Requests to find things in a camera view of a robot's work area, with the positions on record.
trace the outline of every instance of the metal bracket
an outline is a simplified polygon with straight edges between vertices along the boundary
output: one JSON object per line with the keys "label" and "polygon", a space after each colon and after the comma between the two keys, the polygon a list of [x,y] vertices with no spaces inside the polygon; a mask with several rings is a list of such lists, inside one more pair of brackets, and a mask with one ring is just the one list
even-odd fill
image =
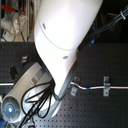
{"label": "metal bracket", "polygon": [[80,83],[80,78],[79,77],[77,77],[77,76],[75,76],[75,78],[74,78],[74,80],[73,80],[73,84],[74,84],[74,86],[72,87],[72,89],[71,89],[71,93],[70,93],[70,95],[72,95],[72,96],[76,96],[76,93],[77,93],[77,90],[78,90],[78,85],[79,85],[79,83]]}
{"label": "metal bracket", "polygon": [[103,96],[109,97],[109,90],[110,90],[111,84],[109,83],[109,77],[108,76],[104,76],[103,85],[105,86],[103,89]]}

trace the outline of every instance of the black cable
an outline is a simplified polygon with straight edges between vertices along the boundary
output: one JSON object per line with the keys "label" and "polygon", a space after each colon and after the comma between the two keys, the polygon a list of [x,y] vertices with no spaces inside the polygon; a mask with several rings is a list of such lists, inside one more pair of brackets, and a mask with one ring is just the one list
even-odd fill
{"label": "black cable", "polygon": [[30,90],[32,90],[32,89],[34,89],[34,88],[36,88],[36,87],[42,86],[42,85],[46,85],[46,84],[50,84],[50,82],[46,82],[46,83],[43,83],[43,84],[38,84],[38,85],[36,85],[36,86],[34,86],[34,87],[31,87],[31,88],[29,88],[29,89],[23,94],[23,96],[22,96],[22,98],[21,98],[21,108],[22,108],[22,111],[23,111],[23,113],[24,113],[25,115],[27,114],[27,113],[24,111],[24,108],[23,108],[23,99],[24,99],[25,95],[26,95]]}
{"label": "black cable", "polygon": [[21,34],[21,36],[22,36],[23,42],[25,42],[25,39],[24,39],[24,36],[23,36],[22,31],[20,32],[20,34]]}
{"label": "black cable", "polygon": [[1,39],[3,39],[5,42],[8,42],[6,39],[4,39],[3,37],[1,37]]}
{"label": "black cable", "polygon": [[[34,88],[37,88],[39,86],[42,86],[42,85],[47,85],[47,84],[50,84],[48,87],[46,87],[43,91],[41,92],[38,92],[37,94],[29,97],[28,99],[25,100],[26,103],[33,103],[32,107],[30,108],[30,110],[26,113],[24,108],[23,108],[23,99],[25,97],[25,95],[31,91],[32,89]],[[31,119],[32,116],[34,116],[36,113],[39,115],[39,112],[41,110],[41,108],[43,107],[43,105],[46,103],[46,101],[49,99],[49,106],[48,106],[48,109],[45,113],[44,116],[40,116],[40,118],[45,118],[50,110],[50,105],[51,105],[51,98],[52,98],[52,95],[53,95],[53,91],[54,90],[54,87],[55,87],[55,83],[54,83],[54,80],[51,80],[50,82],[46,82],[46,83],[43,83],[43,84],[38,84],[38,85],[35,85],[34,87],[31,87],[30,89],[28,89],[24,95],[22,96],[22,99],[21,99],[21,108],[25,114],[25,117],[24,119],[22,120],[19,128],[21,128],[24,124],[26,124],[28,122],[28,120]],[[38,95],[41,95],[40,98],[37,100],[37,101],[29,101],[30,99],[38,96]]]}
{"label": "black cable", "polygon": [[101,28],[99,28],[97,31],[93,32],[92,34],[88,35],[84,42],[81,43],[78,47],[78,51],[81,51],[83,49],[83,47],[89,43],[92,39],[98,38],[97,36],[102,33],[103,31],[106,31],[107,29],[111,28],[112,26],[114,26],[118,21],[120,21],[121,19],[126,18],[126,16],[128,16],[128,6],[125,7],[125,9],[123,11],[120,12],[119,15],[117,15],[115,18],[113,18],[112,20],[110,20],[109,22],[107,22],[104,26],[102,26]]}

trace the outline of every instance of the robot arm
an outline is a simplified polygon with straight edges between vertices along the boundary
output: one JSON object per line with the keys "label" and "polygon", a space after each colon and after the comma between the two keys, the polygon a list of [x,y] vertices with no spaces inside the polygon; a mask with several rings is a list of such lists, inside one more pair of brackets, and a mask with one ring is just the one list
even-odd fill
{"label": "robot arm", "polygon": [[[103,0],[42,0],[34,30],[35,45],[40,58],[54,79],[54,92],[60,99],[65,95],[66,89],[77,69],[77,47],[91,27],[102,1]],[[51,80],[51,77],[46,73],[40,73],[40,69],[41,67],[38,64],[31,65],[31,67],[22,74],[22,77],[17,81],[14,88],[4,98],[2,103],[3,115],[6,116],[9,110],[8,108],[4,109],[4,107],[7,106],[5,104],[7,104],[8,99],[9,101],[12,100],[10,103],[12,106],[19,107],[17,118],[12,120],[10,113],[8,114],[8,117],[10,117],[5,118],[10,123],[22,119],[22,96],[25,91],[33,86],[32,81],[36,80],[34,85],[36,86],[38,83],[45,83]],[[35,89],[34,92],[32,91],[28,97],[36,94],[38,90],[40,89]],[[48,109],[48,103],[49,100],[47,100],[46,104],[42,107],[42,113],[45,113]],[[50,111],[47,117],[53,117],[57,113],[60,105],[61,101],[55,100],[52,96]],[[28,111],[30,106],[27,107],[24,103],[25,110]]]}

